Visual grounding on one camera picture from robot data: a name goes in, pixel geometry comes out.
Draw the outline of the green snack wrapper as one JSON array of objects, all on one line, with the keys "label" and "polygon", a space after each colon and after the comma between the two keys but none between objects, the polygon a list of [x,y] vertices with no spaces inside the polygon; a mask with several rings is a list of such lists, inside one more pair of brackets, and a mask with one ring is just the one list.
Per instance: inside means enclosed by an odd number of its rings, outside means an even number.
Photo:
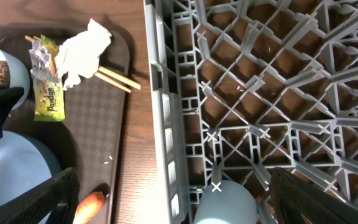
[{"label": "green snack wrapper", "polygon": [[28,37],[32,42],[29,50],[35,95],[34,119],[59,122],[65,119],[63,81],[57,75],[54,58],[58,45],[48,37]]}]

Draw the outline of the wooden chopstick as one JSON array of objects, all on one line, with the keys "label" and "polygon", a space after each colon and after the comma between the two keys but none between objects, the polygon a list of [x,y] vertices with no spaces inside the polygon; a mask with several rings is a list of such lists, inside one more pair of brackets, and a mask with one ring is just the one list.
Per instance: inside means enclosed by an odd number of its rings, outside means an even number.
[{"label": "wooden chopstick", "polygon": [[[30,36],[28,36],[28,35],[25,36],[25,39],[28,40],[28,41],[30,41],[30,42],[34,42],[34,41],[36,41],[36,40],[42,41],[42,39],[41,39],[40,37],[36,37],[36,36],[30,37]],[[108,77],[106,74],[104,74],[104,73],[96,72],[94,75],[95,75],[96,77],[98,77],[99,79],[101,79],[101,80],[103,80],[103,81],[105,81],[105,82],[107,82],[107,83],[109,83],[109,84],[111,84],[111,85],[114,85],[114,86],[116,86],[116,87],[118,87],[118,88],[120,88],[120,89],[122,89],[122,90],[124,90],[124,91],[126,91],[126,92],[128,92],[128,93],[130,93],[130,92],[132,91],[132,90],[129,89],[128,87],[126,87],[126,86],[124,86],[124,85],[122,85],[122,84],[120,84],[120,83],[114,81],[112,78],[109,78],[109,77]]]},{"label": "wooden chopstick", "polygon": [[98,65],[98,58],[92,59],[88,56],[85,58],[74,56],[67,48],[62,45],[59,47],[54,41],[48,39],[44,35],[40,38],[42,41],[36,41],[40,42],[41,45],[45,45],[54,56],[52,64],[55,66],[56,75],[62,76],[65,73],[70,74],[73,72],[77,75],[83,75],[85,78],[91,78],[95,76],[94,74],[96,72],[101,72],[124,86],[129,85],[135,89],[141,89],[139,83],[106,67]]}]

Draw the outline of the dark blue plate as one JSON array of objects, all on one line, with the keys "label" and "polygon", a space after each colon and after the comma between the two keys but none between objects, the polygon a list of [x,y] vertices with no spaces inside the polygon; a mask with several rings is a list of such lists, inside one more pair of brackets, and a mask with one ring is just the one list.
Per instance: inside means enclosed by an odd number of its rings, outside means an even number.
[{"label": "dark blue plate", "polygon": [[42,141],[4,131],[0,139],[0,206],[61,171],[57,157]]}]

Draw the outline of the light blue small bowl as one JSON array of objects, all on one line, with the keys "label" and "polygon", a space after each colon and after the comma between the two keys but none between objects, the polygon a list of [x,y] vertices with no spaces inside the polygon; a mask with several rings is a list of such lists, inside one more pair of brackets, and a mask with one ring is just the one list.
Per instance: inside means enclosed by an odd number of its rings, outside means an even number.
[{"label": "light blue small bowl", "polygon": [[23,96],[12,107],[18,108],[29,94],[30,89],[30,75],[25,65],[16,57],[0,49],[0,61],[6,61],[10,71],[10,84],[9,87],[22,87],[24,89]]}]

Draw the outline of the orange carrot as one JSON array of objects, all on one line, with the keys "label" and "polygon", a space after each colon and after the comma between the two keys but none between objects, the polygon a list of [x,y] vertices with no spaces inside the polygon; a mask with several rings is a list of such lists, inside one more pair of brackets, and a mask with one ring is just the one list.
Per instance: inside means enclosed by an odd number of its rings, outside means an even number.
[{"label": "orange carrot", "polygon": [[105,203],[102,192],[89,194],[81,203],[78,204],[73,224],[86,224],[97,213],[99,213]]}]

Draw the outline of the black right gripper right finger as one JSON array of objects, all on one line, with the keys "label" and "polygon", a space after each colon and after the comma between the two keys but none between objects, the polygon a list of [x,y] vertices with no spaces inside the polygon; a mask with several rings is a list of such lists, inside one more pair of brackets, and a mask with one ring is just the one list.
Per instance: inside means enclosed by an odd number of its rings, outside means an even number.
[{"label": "black right gripper right finger", "polygon": [[270,195],[279,223],[358,224],[358,210],[281,167],[270,178]]}]

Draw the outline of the brown serving tray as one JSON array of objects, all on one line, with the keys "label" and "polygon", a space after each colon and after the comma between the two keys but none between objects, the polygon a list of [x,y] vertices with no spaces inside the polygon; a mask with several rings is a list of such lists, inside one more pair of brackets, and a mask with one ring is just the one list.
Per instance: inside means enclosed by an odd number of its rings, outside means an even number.
[{"label": "brown serving tray", "polygon": [[[101,65],[128,76],[130,49],[117,27],[103,24],[112,33],[111,45],[101,56]],[[0,49],[30,68],[30,42],[25,35],[43,34],[61,44],[86,26],[53,27],[35,24],[10,24],[0,27]],[[32,136],[44,143],[63,169],[75,167],[80,180],[79,199],[94,191],[108,194],[102,210],[89,223],[113,223],[114,188],[119,161],[121,124],[126,92],[93,77],[65,92],[62,122],[34,121],[34,93],[4,122],[3,129]]]}]

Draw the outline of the light blue cup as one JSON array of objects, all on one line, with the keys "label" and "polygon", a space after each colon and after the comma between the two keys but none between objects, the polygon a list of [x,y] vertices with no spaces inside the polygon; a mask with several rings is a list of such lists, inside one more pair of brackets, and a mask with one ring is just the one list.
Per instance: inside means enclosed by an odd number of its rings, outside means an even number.
[{"label": "light blue cup", "polygon": [[194,223],[256,224],[257,205],[242,185],[222,180],[206,187],[198,205]]}]

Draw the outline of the brown noodle lump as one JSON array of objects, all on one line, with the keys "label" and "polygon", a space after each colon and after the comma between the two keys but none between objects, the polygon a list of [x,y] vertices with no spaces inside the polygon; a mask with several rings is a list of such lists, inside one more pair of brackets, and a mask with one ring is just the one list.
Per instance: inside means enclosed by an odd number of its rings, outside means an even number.
[{"label": "brown noodle lump", "polygon": [[6,61],[0,61],[0,85],[9,85],[10,70]]}]

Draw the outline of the white napkin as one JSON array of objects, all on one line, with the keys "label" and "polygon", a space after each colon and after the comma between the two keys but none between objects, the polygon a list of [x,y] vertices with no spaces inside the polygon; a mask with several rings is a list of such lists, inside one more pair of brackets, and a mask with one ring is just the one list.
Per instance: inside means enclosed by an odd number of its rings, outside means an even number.
[{"label": "white napkin", "polygon": [[112,33],[93,19],[87,30],[64,41],[54,62],[58,77],[67,75],[63,89],[73,88],[81,78],[91,78],[99,67],[99,58],[111,43]]}]

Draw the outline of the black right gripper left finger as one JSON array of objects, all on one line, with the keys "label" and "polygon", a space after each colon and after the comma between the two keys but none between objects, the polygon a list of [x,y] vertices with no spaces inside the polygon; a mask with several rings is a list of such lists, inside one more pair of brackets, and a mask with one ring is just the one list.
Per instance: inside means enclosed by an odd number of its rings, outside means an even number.
[{"label": "black right gripper left finger", "polygon": [[0,206],[0,223],[72,224],[79,204],[80,183],[73,167],[66,168],[14,200]]}]

